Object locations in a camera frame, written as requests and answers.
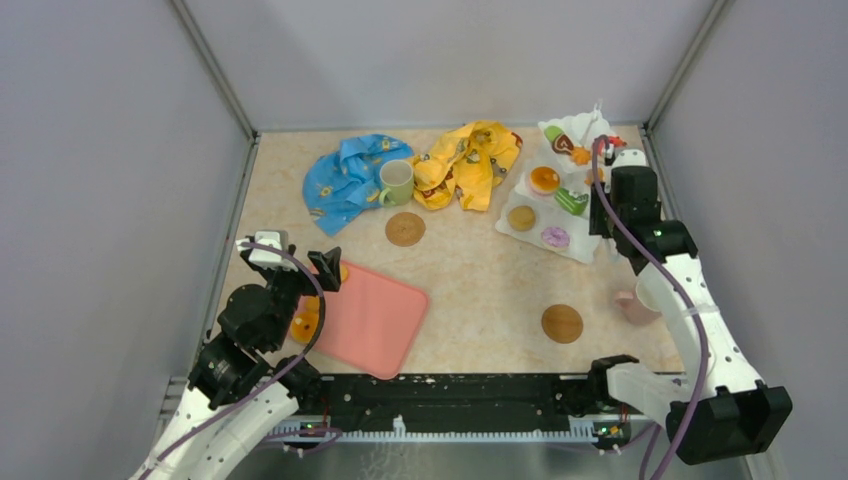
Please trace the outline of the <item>orange swirl cookie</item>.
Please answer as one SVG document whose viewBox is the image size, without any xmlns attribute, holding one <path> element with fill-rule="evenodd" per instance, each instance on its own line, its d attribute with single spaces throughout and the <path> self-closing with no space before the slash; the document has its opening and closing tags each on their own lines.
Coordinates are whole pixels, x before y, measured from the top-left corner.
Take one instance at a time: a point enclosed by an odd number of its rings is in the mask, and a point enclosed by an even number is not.
<svg viewBox="0 0 848 480">
<path fill-rule="evenodd" d="M 571 152 L 571 159 L 577 166 L 585 166 L 591 163 L 592 153 L 584 147 L 575 147 Z"/>
</svg>

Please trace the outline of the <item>green cake slice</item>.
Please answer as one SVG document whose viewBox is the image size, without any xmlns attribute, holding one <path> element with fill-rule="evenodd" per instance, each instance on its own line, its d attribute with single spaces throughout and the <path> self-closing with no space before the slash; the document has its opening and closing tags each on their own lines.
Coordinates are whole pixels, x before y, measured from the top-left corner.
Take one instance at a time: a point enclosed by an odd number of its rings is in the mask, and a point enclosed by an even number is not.
<svg viewBox="0 0 848 480">
<path fill-rule="evenodd" d="M 573 216 L 581 216 L 590 203 L 590 194 L 558 188 L 554 194 L 557 205 Z"/>
</svg>

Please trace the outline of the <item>metal tongs white handle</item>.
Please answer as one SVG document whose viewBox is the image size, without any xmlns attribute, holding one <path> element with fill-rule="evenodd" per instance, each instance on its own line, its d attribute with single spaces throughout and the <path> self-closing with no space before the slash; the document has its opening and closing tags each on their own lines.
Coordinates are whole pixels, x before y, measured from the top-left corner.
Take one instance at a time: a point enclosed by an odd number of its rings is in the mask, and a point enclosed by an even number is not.
<svg viewBox="0 0 848 480">
<path fill-rule="evenodd" d="M 615 250 L 614 242 L 612 239 L 602 239 L 600 244 L 604 246 L 604 250 L 607 254 L 608 260 L 615 264 L 618 263 L 621 259 L 620 254 Z"/>
</svg>

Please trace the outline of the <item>yellow orange pastry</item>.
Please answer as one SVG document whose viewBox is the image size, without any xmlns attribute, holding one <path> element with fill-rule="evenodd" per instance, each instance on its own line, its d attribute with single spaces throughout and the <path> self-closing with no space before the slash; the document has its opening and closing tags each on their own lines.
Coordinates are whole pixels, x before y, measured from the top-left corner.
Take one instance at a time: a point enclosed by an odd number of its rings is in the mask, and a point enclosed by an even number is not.
<svg viewBox="0 0 848 480">
<path fill-rule="evenodd" d="M 554 168 L 539 166 L 527 174 L 527 185 L 537 195 L 553 195 L 561 187 L 561 177 Z"/>
</svg>

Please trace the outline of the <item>round tan muffin cake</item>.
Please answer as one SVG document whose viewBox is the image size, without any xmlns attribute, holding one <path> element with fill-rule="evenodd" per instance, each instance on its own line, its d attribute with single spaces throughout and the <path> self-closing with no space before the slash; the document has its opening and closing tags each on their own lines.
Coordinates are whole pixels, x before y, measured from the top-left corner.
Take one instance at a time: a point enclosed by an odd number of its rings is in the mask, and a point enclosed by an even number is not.
<svg viewBox="0 0 848 480">
<path fill-rule="evenodd" d="M 526 232 L 534 228 L 536 224 L 535 210 L 527 205 L 517 206 L 507 214 L 507 222 L 510 228 L 517 232 Z"/>
</svg>

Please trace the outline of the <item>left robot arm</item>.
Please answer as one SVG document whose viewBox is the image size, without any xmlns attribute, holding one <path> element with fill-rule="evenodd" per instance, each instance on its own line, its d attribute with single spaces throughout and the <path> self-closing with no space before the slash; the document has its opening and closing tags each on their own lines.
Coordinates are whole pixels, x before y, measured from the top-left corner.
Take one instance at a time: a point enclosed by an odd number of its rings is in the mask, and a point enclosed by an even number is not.
<svg viewBox="0 0 848 480">
<path fill-rule="evenodd" d="M 199 350 L 180 402 L 136 479 L 224 479 L 266 433 L 319 404 L 319 372 L 306 359 L 321 338 L 327 295 L 342 286 L 342 250 L 296 259 L 285 232 L 258 232 L 236 243 L 239 257 L 264 280 L 234 290 Z M 318 319 L 301 352 L 271 366 L 302 298 L 318 300 Z"/>
</svg>

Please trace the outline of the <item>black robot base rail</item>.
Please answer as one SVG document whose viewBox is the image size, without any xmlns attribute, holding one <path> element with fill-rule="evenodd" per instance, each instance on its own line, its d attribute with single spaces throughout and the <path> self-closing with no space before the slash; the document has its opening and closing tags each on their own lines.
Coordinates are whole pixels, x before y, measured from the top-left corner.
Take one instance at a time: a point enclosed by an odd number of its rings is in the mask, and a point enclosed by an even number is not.
<svg viewBox="0 0 848 480">
<path fill-rule="evenodd" d="M 565 433 L 585 420 L 591 434 L 620 436 L 639 412 L 602 399 L 584 374 L 334 374 L 307 391 L 298 414 L 345 433 Z"/>
</svg>

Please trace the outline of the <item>orange glazed bun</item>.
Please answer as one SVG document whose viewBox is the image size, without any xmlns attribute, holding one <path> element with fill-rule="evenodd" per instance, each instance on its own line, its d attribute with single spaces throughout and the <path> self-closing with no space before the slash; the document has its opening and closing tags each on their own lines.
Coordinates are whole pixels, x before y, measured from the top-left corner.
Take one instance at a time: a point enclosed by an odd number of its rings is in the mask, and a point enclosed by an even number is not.
<svg viewBox="0 0 848 480">
<path fill-rule="evenodd" d="M 320 315 L 317 312 L 301 311 L 292 320 L 289 336 L 300 344 L 308 344 L 319 325 Z"/>
</svg>

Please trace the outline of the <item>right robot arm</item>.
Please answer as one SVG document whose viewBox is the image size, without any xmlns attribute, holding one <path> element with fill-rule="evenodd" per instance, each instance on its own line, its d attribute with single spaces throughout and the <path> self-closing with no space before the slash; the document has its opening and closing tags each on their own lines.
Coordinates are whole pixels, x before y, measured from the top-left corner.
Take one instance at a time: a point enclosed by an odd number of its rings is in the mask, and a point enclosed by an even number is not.
<svg viewBox="0 0 848 480">
<path fill-rule="evenodd" d="M 590 232 L 611 239 L 636 274 L 637 298 L 659 312 L 683 361 L 683 385 L 631 355 L 592 362 L 589 404 L 624 403 L 656 422 L 687 465 L 767 451 L 793 409 L 786 388 L 770 386 L 741 352 L 706 281 L 685 224 L 661 216 L 656 173 L 616 167 L 591 193 Z"/>
</svg>

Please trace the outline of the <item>brown heart cookie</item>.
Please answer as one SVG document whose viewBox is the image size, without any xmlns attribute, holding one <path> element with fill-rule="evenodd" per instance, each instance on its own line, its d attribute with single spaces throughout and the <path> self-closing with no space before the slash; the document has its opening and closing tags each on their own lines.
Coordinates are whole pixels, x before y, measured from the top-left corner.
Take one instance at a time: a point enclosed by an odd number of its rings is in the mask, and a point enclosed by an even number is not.
<svg viewBox="0 0 848 480">
<path fill-rule="evenodd" d="M 574 150 L 574 143 L 566 134 L 561 133 L 551 141 L 551 148 L 556 154 L 571 155 Z"/>
</svg>

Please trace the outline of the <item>green round macaron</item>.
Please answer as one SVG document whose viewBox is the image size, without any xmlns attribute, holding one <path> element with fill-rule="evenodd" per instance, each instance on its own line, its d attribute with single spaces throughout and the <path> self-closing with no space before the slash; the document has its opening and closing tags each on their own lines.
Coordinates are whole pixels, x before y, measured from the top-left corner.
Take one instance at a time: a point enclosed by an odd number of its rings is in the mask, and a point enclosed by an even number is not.
<svg viewBox="0 0 848 480">
<path fill-rule="evenodd" d="M 549 143 L 555 144 L 557 138 L 563 134 L 563 130 L 556 125 L 548 125 L 543 129 L 543 134 Z"/>
</svg>

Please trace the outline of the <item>red orange donut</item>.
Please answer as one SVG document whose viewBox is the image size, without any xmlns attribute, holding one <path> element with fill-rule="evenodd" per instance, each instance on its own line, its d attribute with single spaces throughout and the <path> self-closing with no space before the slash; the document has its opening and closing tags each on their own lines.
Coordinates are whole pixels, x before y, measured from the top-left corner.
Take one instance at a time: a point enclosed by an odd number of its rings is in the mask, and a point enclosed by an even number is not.
<svg viewBox="0 0 848 480">
<path fill-rule="evenodd" d="M 609 136 L 608 142 L 614 148 L 625 148 L 628 146 L 628 143 L 619 136 Z"/>
</svg>

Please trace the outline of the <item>purple sprinkled donut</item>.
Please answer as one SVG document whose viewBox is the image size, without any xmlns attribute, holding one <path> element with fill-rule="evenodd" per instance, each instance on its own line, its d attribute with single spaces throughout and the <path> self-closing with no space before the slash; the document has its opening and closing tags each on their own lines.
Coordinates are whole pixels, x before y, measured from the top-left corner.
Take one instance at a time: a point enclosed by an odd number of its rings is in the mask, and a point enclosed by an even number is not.
<svg viewBox="0 0 848 480">
<path fill-rule="evenodd" d="M 547 227 L 540 234 L 541 242 L 550 250 L 564 250 L 571 245 L 570 234 L 560 227 Z"/>
</svg>

